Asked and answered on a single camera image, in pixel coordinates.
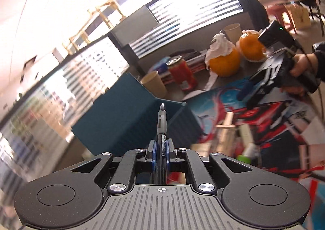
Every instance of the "pen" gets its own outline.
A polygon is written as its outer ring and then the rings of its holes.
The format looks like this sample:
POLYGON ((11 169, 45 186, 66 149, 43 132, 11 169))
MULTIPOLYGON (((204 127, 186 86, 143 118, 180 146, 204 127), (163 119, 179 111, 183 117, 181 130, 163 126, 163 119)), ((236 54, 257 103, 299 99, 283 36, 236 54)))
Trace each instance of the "pen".
POLYGON ((157 123, 157 157, 154 183, 166 184, 167 181, 167 119, 165 106, 162 103, 158 112, 157 123))

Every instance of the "red soda can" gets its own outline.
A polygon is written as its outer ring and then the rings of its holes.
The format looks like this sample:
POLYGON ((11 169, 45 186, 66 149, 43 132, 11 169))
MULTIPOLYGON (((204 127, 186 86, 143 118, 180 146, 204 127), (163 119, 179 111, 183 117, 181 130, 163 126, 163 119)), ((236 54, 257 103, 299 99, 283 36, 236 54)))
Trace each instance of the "red soda can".
POLYGON ((182 56, 175 56, 166 62, 166 64, 170 74, 181 87, 182 91, 191 91, 197 86, 198 82, 182 56))

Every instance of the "striped screen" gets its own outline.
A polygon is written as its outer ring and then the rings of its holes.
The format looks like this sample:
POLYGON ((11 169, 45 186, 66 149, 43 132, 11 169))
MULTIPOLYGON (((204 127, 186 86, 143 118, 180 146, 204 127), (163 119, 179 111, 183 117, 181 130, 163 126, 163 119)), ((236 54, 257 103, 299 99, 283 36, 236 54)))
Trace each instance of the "striped screen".
POLYGON ((243 11, 238 0, 159 0, 149 9, 160 25, 130 44, 139 58, 194 30, 243 11))
POLYGON ((0 224, 21 224, 14 195, 49 174, 66 150, 71 126, 110 88, 128 64, 108 38, 81 52, 48 78, 0 130, 0 224))

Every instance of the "paper cup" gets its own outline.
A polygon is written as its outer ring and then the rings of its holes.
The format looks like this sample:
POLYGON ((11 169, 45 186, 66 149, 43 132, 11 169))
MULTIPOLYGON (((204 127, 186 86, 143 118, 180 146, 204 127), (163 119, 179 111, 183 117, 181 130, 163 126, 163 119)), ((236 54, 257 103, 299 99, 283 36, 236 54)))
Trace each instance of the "paper cup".
POLYGON ((148 73, 140 83, 155 97, 164 98, 167 94, 167 89, 157 71, 148 73))
POLYGON ((236 44, 236 42, 239 40, 240 36, 242 35, 242 30, 240 28, 239 23, 234 23, 226 26, 224 28, 225 33, 227 34, 229 40, 236 44))

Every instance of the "can lid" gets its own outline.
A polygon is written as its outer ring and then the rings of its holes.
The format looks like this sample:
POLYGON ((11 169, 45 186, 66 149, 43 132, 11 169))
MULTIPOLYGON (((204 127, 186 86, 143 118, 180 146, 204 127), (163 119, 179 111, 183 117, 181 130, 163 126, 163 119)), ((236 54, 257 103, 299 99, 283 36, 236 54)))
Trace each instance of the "can lid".
POLYGON ((166 62, 167 66, 171 66, 175 63, 177 63, 178 61, 180 61, 180 59, 182 58, 182 56, 178 55, 178 56, 175 56, 173 58, 171 58, 168 62, 166 62))
POLYGON ((249 157, 247 157, 247 156, 244 156, 244 155, 237 156, 237 160, 242 161, 242 162, 247 163, 247 164, 251 164, 251 159, 249 157))

